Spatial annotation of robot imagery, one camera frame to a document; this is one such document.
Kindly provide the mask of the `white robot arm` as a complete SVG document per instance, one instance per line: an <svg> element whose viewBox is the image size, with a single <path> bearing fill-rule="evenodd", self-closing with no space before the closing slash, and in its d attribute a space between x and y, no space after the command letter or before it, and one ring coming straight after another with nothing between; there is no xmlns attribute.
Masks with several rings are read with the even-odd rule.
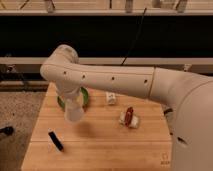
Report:
<svg viewBox="0 0 213 171"><path fill-rule="evenodd" d="M62 44L40 68L65 100L65 118L77 121L82 87L149 99L172 108L171 171L213 171L213 77L156 67L91 66Z"/></svg>

